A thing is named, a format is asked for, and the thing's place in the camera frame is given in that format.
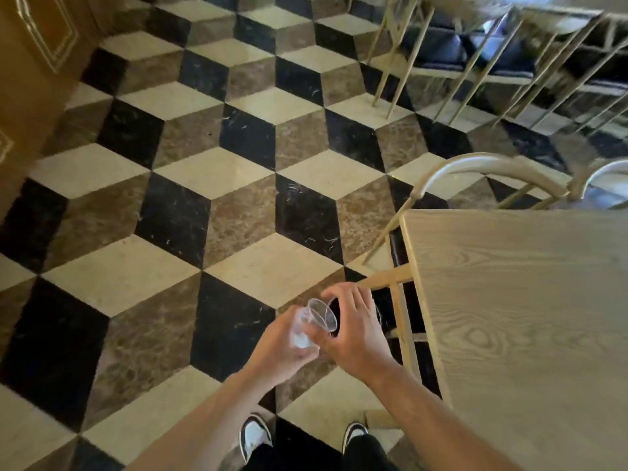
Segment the person's left hand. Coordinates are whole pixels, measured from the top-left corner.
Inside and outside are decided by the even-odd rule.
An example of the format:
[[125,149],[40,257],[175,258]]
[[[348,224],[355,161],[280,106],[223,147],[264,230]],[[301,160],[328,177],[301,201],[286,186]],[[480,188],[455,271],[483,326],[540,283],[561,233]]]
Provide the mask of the person's left hand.
[[281,337],[281,315],[265,329],[242,371],[264,392],[285,382],[319,356],[320,348],[299,349]]

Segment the person's right hand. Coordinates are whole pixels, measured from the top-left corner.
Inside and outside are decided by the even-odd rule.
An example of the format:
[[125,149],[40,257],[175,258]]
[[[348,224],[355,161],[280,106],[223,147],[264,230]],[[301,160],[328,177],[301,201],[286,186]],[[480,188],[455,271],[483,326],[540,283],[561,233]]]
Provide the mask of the person's right hand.
[[371,290],[356,283],[337,283],[321,293],[325,300],[337,299],[339,349],[322,349],[345,372],[377,394],[382,381],[395,372],[395,361],[382,332]]

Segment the clear plastic cup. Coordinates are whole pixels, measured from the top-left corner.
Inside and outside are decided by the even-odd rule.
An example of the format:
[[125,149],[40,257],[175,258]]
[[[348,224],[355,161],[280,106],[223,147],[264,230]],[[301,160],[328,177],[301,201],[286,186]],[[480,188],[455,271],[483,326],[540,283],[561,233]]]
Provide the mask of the clear plastic cup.
[[339,320],[330,308],[330,305],[321,299],[312,298],[306,306],[299,308],[289,332],[289,344],[299,349],[318,348],[305,333],[304,324],[314,324],[319,329],[334,335],[339,329]]

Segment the person's left forearm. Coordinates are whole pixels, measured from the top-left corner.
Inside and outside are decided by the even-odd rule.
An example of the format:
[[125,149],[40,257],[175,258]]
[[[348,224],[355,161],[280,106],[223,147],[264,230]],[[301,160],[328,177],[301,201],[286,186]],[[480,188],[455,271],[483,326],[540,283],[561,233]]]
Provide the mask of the person's left forearm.
[[241,426],[267,392],[256,388],[242,370],[237,372],[125,471],[217,471]]

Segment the person's right forearm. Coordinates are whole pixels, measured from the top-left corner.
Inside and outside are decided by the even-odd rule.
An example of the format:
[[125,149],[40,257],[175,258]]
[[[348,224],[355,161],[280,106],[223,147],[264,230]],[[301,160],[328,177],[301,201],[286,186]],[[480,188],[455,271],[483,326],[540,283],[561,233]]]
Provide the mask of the person's right forearm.
[[377,364],[363,381],[429,471],[523,471],[477,436],[396,361]]

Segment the black and white right sneaker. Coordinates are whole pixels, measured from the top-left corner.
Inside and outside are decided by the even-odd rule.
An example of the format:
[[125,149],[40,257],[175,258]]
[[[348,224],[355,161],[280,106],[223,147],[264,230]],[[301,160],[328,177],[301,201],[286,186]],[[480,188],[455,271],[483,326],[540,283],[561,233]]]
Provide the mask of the black and white right sneaker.
[[354,421],[351,422],[343,436],[341,452],[344,455],[348,449],[349,443],[353,438],[357,438],[359,436],[367,436],[369,434],[368,429],[360,422]]

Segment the black and white sneaker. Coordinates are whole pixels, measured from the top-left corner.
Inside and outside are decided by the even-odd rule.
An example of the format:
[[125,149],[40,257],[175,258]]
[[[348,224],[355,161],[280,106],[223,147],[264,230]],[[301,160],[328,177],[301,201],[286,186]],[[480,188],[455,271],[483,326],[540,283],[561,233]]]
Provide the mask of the black and white sneaker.
[[253,412],[247,417],[240,428],[238,443],[245,464],[260,446],[273,447],[271,431],[260,414]]
[[348,449],[349,443],[353,438],[357,438],[359,436],[367,436],[369,434],[368,429],[360,422],[354,421],[351,422],[343,436],[341,452],[344,455]]

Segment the black and white left sneaker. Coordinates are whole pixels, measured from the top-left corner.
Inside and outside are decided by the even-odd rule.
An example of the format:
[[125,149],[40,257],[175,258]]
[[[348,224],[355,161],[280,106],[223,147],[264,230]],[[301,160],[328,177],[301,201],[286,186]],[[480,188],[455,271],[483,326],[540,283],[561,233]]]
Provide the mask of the black and white left sneaker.
[[260,446],[273,447],[271,431],[260,414],[253,412],[247,417],[240,428],[238,443],[245,464]]

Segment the black trousers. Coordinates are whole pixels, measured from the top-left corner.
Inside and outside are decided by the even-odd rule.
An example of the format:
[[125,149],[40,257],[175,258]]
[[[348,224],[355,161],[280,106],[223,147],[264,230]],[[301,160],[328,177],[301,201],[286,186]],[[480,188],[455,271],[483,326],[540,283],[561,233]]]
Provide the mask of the black trousers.
[[353,438],[346,453],[304,434],[279,433],[272,448],[260,446],[240,471],[400,471],[378,440]]

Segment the light wooden curved-back chair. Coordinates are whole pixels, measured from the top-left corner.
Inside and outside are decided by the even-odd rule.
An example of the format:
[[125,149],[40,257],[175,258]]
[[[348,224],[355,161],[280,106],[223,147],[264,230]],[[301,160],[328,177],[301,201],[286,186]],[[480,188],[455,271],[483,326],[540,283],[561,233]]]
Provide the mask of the light wooden curved-back chair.
[[[522,189],[495,210],[410,210],[447,174],[493,174],[519,180]],[[418,372],[402,284],[414,282],[445,403],[458,411],[478,404],[483,383],[509,389],[545,348],[535,334],[556,330],[565,271],[572,253],[551,251],[560,220],[543,209],[567,190],[524,161],[477,152],[445,161],[412,189],[363,262],[401,226],[408,263],[361,280],[390,289],[404,364]]]
[[568,209],[625,210],[628,208],[628,157],[597,159],[581,168],[567,186]]

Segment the wooden chair with black cushion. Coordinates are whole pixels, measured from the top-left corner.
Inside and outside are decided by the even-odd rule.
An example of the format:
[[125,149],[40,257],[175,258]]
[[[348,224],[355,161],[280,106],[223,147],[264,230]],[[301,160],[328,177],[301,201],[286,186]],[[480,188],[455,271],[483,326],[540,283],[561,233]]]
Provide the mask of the wooden chair with black cushion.
[[384,38],[387,52],[379,67],[382,76],[373,95],[373,107],[383,97],[388,78],[400,69],[386,119],[396,109],[412,75],[462,80],[469,59],[462,47],[462,14],[462,0],[386,0],[365,59],[371,65]]
[[499,120],[514,120],[544,94],[547,105],[531,118],[530,129],[561,114],[570,122],[584,116],[576,131],[597,123],[595,132],[628,110],[628,15],[595,16],[549,46],[531,83],[514,94]]
[[499,8],[496,14],[478,14],[460,35],[460,46],[467,56],[462,73],[451,87],[450,97],[459,92],[455,111],[447,115],[452,125],[463,113],[480,88],[487,83],[531,84],[536,74],[536,60],[526,46],[524,26],[530,11],[523,8]]

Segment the brown panelled wooden door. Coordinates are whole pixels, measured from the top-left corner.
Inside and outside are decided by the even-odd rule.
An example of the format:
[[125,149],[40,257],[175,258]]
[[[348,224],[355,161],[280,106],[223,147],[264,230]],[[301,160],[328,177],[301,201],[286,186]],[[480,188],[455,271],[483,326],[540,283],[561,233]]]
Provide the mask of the brown panelled wooden door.
[[0,0],[0,223],[122,0]]

